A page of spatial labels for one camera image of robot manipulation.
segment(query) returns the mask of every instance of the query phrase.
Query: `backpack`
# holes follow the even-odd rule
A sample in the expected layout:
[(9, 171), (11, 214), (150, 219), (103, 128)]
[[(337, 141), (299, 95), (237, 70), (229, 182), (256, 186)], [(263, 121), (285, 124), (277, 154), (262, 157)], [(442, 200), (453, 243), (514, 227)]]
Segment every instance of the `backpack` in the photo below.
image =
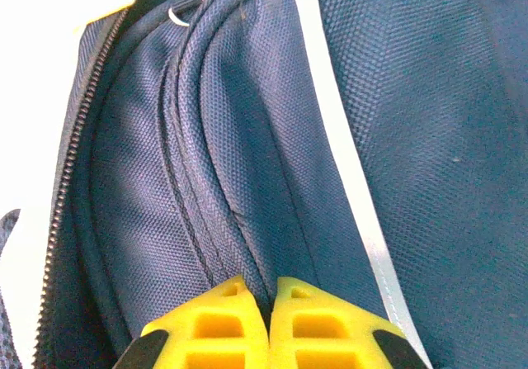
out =
[(35, 366), (112, 367), (242, 274), (267, 323), (295, 277), (429, 367), (528, 367), (519, 4), (137, 0), (89, 25)]

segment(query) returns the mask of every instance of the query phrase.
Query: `yellow plastic object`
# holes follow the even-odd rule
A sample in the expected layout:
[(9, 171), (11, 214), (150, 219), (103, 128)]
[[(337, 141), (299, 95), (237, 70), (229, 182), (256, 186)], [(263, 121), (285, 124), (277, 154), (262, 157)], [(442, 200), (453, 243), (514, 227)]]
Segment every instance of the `yellow plastic object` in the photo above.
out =
[(154, 369), (267, 369), (268, 338), (242, 277), (232, 278), (144, 327), (169, 332)]
[(377, 315), (306, 282), (279, 278), (271, 315), (271, 369), (392, 369), (372, 334), (379, 329), (404, 338)]

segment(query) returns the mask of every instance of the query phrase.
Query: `yellow plastic part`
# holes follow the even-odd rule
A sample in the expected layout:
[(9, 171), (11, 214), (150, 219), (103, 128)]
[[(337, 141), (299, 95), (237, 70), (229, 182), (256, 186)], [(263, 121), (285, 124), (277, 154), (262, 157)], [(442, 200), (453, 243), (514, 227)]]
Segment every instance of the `yellow plastic part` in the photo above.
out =
[(271, 369), (392, 369), (372, 334), (377, 329), (404, 338), (389, 321), (282, 277), (271, 315)]
[(144, 327), (169, 332), (154, 369), (268, 369), (266, 327), (242, 277), (232, 278)]

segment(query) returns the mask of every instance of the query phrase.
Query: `zipper track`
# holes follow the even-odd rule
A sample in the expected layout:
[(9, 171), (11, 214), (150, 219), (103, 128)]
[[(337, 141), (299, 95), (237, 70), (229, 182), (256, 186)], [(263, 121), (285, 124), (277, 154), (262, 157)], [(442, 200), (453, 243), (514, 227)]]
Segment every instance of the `zipper track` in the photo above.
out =
[(34, 355), (33, 365), (38, 368), (51, 368), (55, 367), (54, 362), (54, 346), (51, 345), (51, 327), (53, 326), (53, 305), (54, 305), (54, 288), (53, 284), (55, 281), (55, 250), (57, 248), (59, 239), (59, 229), (63, 222), (64, 215), (64, 204), (66, 195), (68, 194), (70, 183), (73, 175), (73, 167), (78, 158), (78, 147), (81, 140), (81, 134), (83, 133), (87, 114), (90, 111), (93, 98), (97, 90), (97, 84), (101, 78), (101, 74), (104, 68), (110, 49), (117, 37), (119, 29), (125, 20), (129, 9), (126, 8), (120, 12), (119, 16), (115, 20), (106, 40), (97, 56), (96, 62), (93, 66), (93, 70), (90, 75), (90, 80), (87, 85), (86, 92), (82, 98), (78, 114), (75, 122), (73, 123), (73, 132), (70, 135), (68, 143), (68, 151), (66, 152), (66, 158), (64, 161), (64, 167), (62, 175), (60, 177), (58, 195), (55, 200), (53, 217), (49, 226), (48, 234), (48, 246), (46, 249), (46, 260), (44, 277), (42, 284), (42, 293), (40, 295), (40, 314), (36, 336), (36, 352)]

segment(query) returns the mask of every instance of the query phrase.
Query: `white reflective stripe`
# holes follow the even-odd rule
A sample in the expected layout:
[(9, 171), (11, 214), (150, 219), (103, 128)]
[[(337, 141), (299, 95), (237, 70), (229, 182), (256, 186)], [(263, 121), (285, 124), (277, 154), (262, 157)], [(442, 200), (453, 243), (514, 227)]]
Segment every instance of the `white reflective stripe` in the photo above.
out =
[(398, 283), (333, 73), (318, 0), (295, 0), (328, 143), (391, 322), (432, 368)]

